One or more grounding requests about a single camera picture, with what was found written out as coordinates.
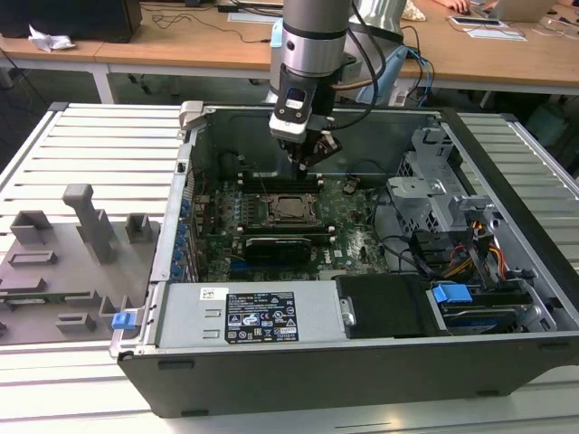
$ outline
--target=power supply label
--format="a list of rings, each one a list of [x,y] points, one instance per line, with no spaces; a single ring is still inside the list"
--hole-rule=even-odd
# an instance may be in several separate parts
[[[293,292],[228,294],[225,340],[228,344],[298,341]]]

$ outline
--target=person's hand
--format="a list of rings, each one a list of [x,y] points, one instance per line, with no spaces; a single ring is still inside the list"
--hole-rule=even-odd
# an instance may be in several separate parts
[[[469,10],[469,0],[435,0],[441,5],[454,9],[459,14],[465,14]]]

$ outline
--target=white paper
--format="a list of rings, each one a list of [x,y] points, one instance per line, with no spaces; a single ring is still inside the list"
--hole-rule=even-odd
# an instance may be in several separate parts
[[[31,25],[28,25],[28,28],[30,29],[30,36],[28,36],[28,41],[31,41],[36,48],[44,50],[45,52],[76,47],[76,45],[72,43],[71,38],[68,36],[51,36],[49,34],[38,32]]]
[[[467,30],[467,33],[473,38],[483,39],[502,39],[507,41],[526,41],[527,39],[517,32],[509,30],[487,30],[487,29],[473,29]]]
[[[199,299],[201,301],[225,300],[229,294],[229,288],[201,288]]]

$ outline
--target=gray 3d printed part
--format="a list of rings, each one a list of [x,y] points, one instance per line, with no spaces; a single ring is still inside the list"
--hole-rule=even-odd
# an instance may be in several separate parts
[[[100,303],[99,317],[104,320],[105,325],[110,330],[112,330],[112,318],[118,311],[119,309],[114,307],[110,298],[103,297],[102,302]]]
[[[79,314],[60,314],[58,321],[54,323],[63,333],[94,332],[97,325],[89,314],[82,312]]]
[[[102,298],[96,290],[92,290],[87,295],[68,296],[64,301],[71,307],[100,306]]]
[[[0,282],[1,293],[25,293],[25,292],[42,292],[46,288],[46,282],[43,278],[7,278]]]
[[[0,265],[4,282],[31,282],[42,278],[45,288],[25,292],[0,290],[0,321],[8,332],[0,344],[39,344],[70,341],[108,340],[112,313],[124,308],[141,306],[145,301],[147,277],[150,272],[159,224],[150,222],[152,240],[130,243],[124,222],[111,224],[109,239],[115,261],[100,265],[90,248],[87,249],[77,231],[76,223],[57,223],[50,229],[40,229],[43,244],[21,244],[14,241]],[[57,260],[52,265],[29,263],[14,266],[8,260],[52,251]],[[107,297],[117,309],[104,309],[99,315],[102,299]],[[58,315],[87,313],[95,323],[94,331],[79,327],[77,332],[63,333],[55,325]]]
[[[45,250],[13,253],[6,260],[13,267],[25,267],[27,265],[53,265],[56,263],[57,257],[52,250]]]
[[[69,184],[64,191],[62,200],[74,209],[81,221],[84,237],[91,245],[99,263],[107,264],[113,260],[112,248],[109,244],[109,230],[101,229],[105,223],[99,220],[97,212],[92,206],[93,193],[92,186],[89,184]]]
[[[10,226],[10,230],[23,245],[42,244],[41,230],[50,229],[51,227],[44,212],[20,211]]]
[[[125,223],[128,242],[150,242],[153,237],[151,222],[146,214],[129,214]]]

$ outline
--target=laptop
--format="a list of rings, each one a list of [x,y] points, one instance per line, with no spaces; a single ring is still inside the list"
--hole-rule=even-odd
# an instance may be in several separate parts
[[[472,10],[495,20],[538,23],[555,3],[556,0],[498,0],[493,9],[483,5],[472,6]]]

